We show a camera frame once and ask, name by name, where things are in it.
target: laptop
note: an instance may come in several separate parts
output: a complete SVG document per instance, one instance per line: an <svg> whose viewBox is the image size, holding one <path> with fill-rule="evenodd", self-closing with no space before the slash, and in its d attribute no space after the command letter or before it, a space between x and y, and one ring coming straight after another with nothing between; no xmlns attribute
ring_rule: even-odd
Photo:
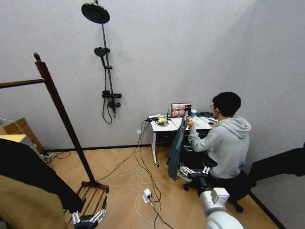
<svg viewBox="0 0 305 229"><path fill-rule="evenodd" d="M187 111L188 116L191 115L192 103L178 103L171 106L171 117L178 118L184 115Z"/></svg>

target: shower head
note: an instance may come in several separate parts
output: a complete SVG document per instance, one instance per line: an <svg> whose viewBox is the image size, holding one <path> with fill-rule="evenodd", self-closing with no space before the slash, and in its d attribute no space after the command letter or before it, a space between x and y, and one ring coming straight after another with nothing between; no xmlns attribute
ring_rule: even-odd
<svg viewBox="0 0 305 229"><path fill-rule="evenodd" d="M105 60L104 60L104 55L106 55L106 51L107 49L105 48L102 48L102 47L96 47L94 49L94 53L95 55L99 56L101 58L101 61L102 61L102 64L104 66L104 69L112 69L112 66L111 65L106 65L105 64Z"/></svg>
<svg viewBox="0 0 305 229"><path fill-rule="evenodd" d="M87 19L98 24L107 23L110 19L108 11L98 4L97 0L83 4L81 12Z"/></svg>
<svg viewBox="0 0 305 229"><path fill-rule="evenodd" d="M106 54L106 51L102 47L96 47L94 53L99 57L103 57Z"/></svg>

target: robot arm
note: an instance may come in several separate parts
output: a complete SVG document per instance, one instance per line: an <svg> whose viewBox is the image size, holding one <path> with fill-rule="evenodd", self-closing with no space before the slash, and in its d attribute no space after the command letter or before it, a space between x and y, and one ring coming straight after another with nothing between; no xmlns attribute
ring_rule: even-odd
<svg viewBox="0 0 305 229"><path fill-rule="evenodd" d="M107 208L107 197L103 202L102 209L98 211L95 215L85 215L79 217L78 212L73 212L72 213L73 226L76 229L96 228L106 216L107 214L106 208Z"/></svg>
<svg viewBox="0 0 305 229"><path fill-rule="evenodd" d="M205 166L203 170L194 171L188 167L181 166L180 172L185 176L197 179L200 187L198 196L203 205L203 210L207 216L207 229L243 229L240 222L233 216L226 213L225 203L229 198L229 193L222 187L213 189L206 183L210 168Z"/></svg>

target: gray hoodie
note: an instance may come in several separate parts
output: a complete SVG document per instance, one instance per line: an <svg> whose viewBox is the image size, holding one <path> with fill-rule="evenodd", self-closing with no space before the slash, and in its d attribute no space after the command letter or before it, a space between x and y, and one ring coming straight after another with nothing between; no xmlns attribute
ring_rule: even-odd
<svg viewBox="0 0 305 229"><path fill-rule="evenodd" d="M211 174L219 178L233 178L239 175L245 165L249 147L251 125L236 116L219 121L207 137L201 139L195 128L189 128L188 140L196 152L207 151L210 158L218 163Z"/></svg>

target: white robotic arm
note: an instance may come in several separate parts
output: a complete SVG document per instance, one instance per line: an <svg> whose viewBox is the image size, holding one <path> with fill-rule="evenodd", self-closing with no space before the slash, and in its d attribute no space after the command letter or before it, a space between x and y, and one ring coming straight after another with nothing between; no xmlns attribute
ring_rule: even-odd
<svg viewBox="0 0 305 229"><path fill-rule="evenodd" d="M192 179L198 179L200 188L198 196L203 205L203 210L207 216L207 229L244 229L241 223L233 216L226 213L225 203L229 198L229 193L222 187L211 189L204 177L209 173L210 168L195 172L188 167L181 166L180 172Z"/></svg>

